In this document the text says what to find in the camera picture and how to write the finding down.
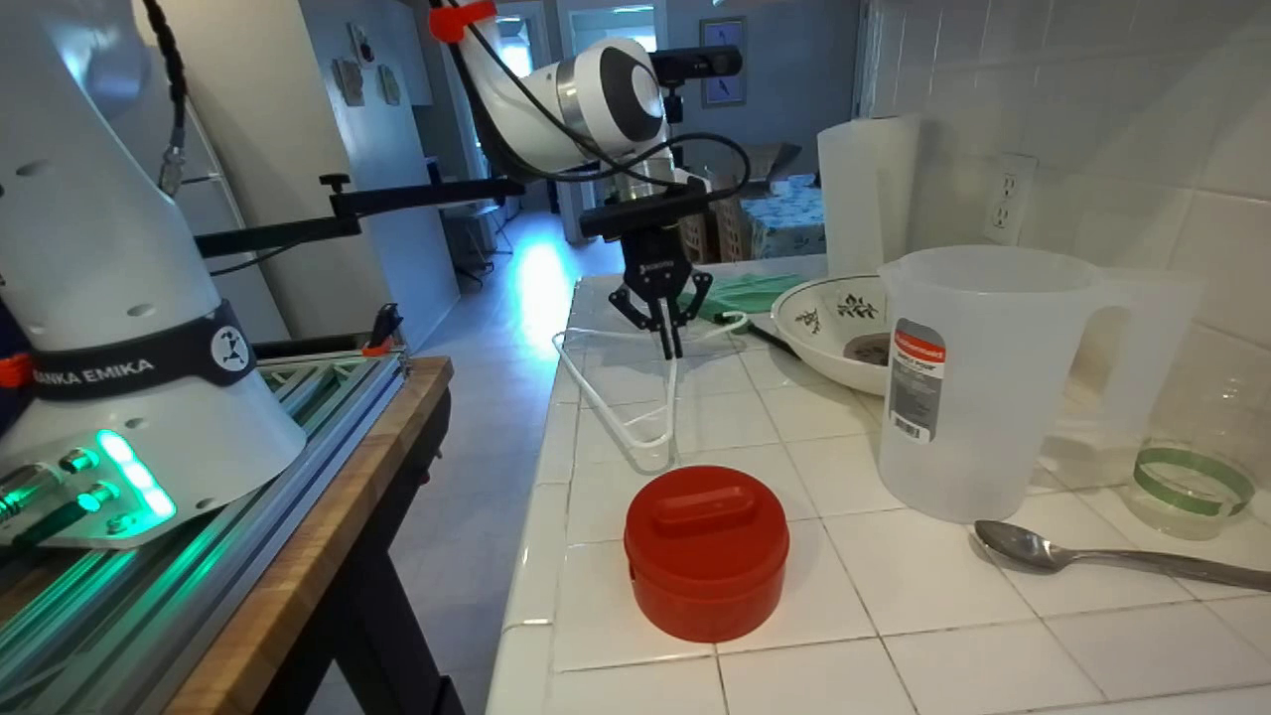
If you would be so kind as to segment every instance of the hallway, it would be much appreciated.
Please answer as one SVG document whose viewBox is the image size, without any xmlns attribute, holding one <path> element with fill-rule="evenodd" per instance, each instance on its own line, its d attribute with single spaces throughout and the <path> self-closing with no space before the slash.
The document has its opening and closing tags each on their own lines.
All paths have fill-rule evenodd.
<svg viewBox="0 0 1271 715">
<path fill-rule="evenodd" d="M 434 660 L 452 674 L 470 715 L 485 711 L 528 481 L 556 382 L 551 333 L 569 321 L 572 285 L 616 274 L 613 244 L 569 247 L 556 216 L 522 216 L 479 285 L 460 294 L 426 353 L 452 360 L 452 421 L 404 517 L 392 560 Z M 359 711 L 330 673 L 317 715 Z"/>
</svg>

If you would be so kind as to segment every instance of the metal spoon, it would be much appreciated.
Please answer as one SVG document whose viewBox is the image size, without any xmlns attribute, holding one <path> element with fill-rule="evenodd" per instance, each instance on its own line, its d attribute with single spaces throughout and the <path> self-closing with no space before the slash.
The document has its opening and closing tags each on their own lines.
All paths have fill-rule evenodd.
<svg viewBox="0 0 1271 715">
<path fill-rule="evenodd" d="M 1124 568 L 1145 568 L 1145 571 L 1164 571 L 1164 575 L 1182 575 L 1182 579 L 1208 579 L 1208 583 L 1234 583 L 1234 590 L 1262 590 L 1271 593 L 1271 571 L 1254 568 L 1234 568 L 1221 560 L 1196 560 L 1196 558 L 1174 558 L 1174 554 L 1131 554 L 1131 547 L 1062 547 L 1045 541 L 1032 530 L 1005 526 L 1005 522 L 977 522 L 972 526 L 983 546 L 994 554 L 1010 558 L 1014 566 L 1028 571 L 1062 571 L 1078 560 L 1104 560 L 1104 566 L 1124 566 Z"/>
</svg>

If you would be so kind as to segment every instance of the jar lid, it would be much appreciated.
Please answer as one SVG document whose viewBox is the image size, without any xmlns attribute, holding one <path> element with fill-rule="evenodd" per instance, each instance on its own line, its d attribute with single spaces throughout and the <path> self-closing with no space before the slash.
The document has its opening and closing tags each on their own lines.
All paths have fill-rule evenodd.
<svg viewBox="0 0 1271 715">
<path fill-rule="evenodd" d="M 689 464 L 640 488 L 622 547 L 642 615 L 673 635 L 730 640 L 777 603 L 791 530 L 761 481 Z"/>
</svg>

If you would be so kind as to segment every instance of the sticker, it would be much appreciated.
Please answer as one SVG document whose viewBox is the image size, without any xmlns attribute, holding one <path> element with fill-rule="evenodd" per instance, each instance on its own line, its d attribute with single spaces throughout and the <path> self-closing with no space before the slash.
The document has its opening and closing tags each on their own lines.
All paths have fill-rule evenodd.
<svg viewBox="0 0 1271 715">
<path fill-rule="evenodd" d="M 940 387 L 945 387 L 945 339 L 918 321 L 899 321 L 891 360 L 891 421 L 915 440 L 938 436 Z"/>
</svg>

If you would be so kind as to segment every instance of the plastic measuring jug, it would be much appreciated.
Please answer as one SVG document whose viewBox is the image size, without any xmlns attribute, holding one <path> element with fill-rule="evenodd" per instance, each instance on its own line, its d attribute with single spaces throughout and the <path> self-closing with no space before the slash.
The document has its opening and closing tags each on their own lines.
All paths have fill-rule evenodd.
<svg viewBox="0 0 1271 715">
<path fill-rule="evenodd" d="M 1022 247 L 940 247 L 882 268 L 891 290 L 891 391 L 877 473 L 938 522 L 1010 517 L 1100 309 L 1124 309 L 1090 428 L 1141 440 L 1192 309 L 1196 284 L 1110 274 Z"/>
</svg>

